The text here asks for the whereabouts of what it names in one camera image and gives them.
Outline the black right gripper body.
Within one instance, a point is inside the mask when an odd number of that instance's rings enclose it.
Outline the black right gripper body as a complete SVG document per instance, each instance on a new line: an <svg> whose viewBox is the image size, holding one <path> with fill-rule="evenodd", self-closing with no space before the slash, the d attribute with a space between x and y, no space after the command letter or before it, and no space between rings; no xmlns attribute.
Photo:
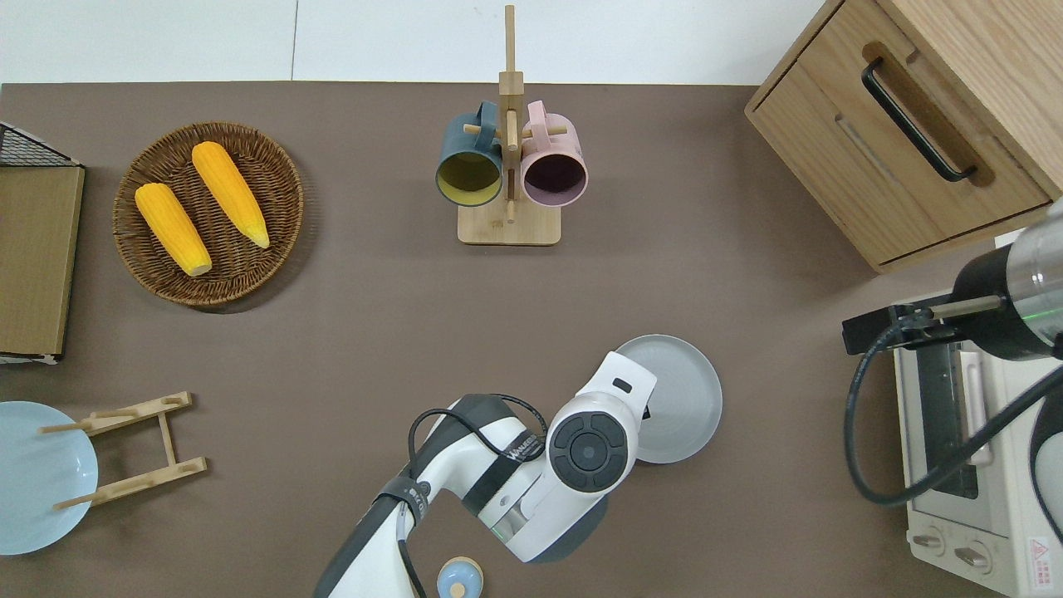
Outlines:
<svg viewBox="0 0 1063 598"><path fill-rule="evenodd" d="M958 329L941 319L931 318L927 304L891 304L842 322L842 341L847 355L864 355L881 334L901 321L906 325L887 340L888 351L917 351L958 340Z"/></svg>

